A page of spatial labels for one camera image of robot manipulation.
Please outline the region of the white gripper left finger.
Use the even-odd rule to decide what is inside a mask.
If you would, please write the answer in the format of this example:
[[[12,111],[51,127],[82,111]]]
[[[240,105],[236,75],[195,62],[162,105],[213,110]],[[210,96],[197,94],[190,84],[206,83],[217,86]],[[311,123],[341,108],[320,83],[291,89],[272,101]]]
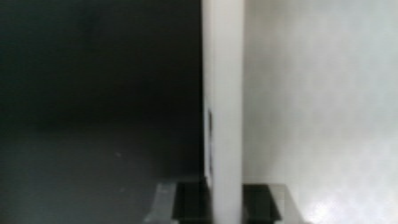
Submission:
[[[142,224],[211,224],[210,190],[202,182],[163,182]]]

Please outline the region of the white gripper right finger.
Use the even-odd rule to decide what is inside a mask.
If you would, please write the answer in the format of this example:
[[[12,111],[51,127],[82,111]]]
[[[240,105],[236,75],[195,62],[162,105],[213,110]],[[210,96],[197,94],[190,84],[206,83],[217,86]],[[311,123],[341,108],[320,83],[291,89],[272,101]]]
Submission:
[[[243,185],[243,224],[305,224],[284,184]]]

